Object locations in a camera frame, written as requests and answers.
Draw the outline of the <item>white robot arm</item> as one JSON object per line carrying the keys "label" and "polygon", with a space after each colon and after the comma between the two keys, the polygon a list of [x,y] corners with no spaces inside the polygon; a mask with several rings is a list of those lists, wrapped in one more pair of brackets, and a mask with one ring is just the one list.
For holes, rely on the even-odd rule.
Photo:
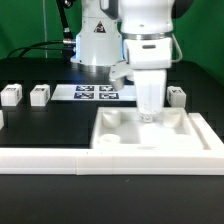
{"label": "white robot arm", "polygon": [[120,90],[134,82],[141,119],[150,122],[164,105],[167,69],[180,61],[173,20],[194,0],[81,0],[82,29],[71,62],[80,68],[110,69]]}

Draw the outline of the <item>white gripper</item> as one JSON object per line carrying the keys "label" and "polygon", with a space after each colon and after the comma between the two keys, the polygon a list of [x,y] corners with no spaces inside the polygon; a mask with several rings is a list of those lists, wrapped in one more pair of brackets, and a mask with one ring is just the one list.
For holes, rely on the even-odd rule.
{"label": "white gripper", "polygon": [[153,122],[164,105],[167,69],[172,65],[172,39],[127,39],[125,57],[133,72],[141,120]]}

